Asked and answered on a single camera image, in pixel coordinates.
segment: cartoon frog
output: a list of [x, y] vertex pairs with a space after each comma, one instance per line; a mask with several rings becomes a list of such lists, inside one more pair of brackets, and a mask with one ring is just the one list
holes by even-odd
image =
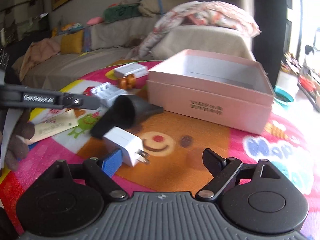
[[77, 139], [80, 134], [90, 130], [99, 119], [99, 112], [86, 114], [78, 120], [79, 125], [74, 127], [68, 135], [74, 135], [74, 138]]

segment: box lid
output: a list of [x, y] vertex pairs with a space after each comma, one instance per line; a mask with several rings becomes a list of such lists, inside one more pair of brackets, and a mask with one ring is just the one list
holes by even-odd
[[148, 79], [265, 106], [274, 99], [260, 63], [214, 52], [186, 49], [151, 68]]

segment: white box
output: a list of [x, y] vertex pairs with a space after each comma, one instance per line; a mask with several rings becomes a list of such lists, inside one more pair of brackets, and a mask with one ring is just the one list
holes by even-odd
[[100, 99], [100, 102], [110, 108], [116, 98], [120, 95], [127, 95], [128, 92], [124, 89], [117, 88], [114, 85], [111, 85], [110, 82], [103, 83], [93, 89], [90, 92]]
[[149, 70], [149, 102], [166, 111], [261, 134], [274, 91], [262, 66], [214, 52], [184, 50]]
[[114, 69], [117, 78], [127, 77], [134, 74], [135, 78], [140, 78], [148, 75], [148, 68], [139, 63], [129, 63]]

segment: white power adapter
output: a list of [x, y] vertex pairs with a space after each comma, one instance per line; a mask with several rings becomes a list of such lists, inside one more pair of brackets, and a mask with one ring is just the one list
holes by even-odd
[[143, 144], [138, 136], [119, 127], [114, 127], [103, 136], [103, 139], [108, 152], [113, 152], [116, 149], [122, 150], [122, 161], [125, 164], [134, 167], [138, 162], [150, 163], [147, 159], [149, 154], [143, 151]]

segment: pink box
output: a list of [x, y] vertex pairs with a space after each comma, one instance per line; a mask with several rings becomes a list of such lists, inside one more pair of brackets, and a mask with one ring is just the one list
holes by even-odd
[[261, 134], [274, 91], [260, 63], [184, 50], [149, 70], [149, 102], [239, 130]]

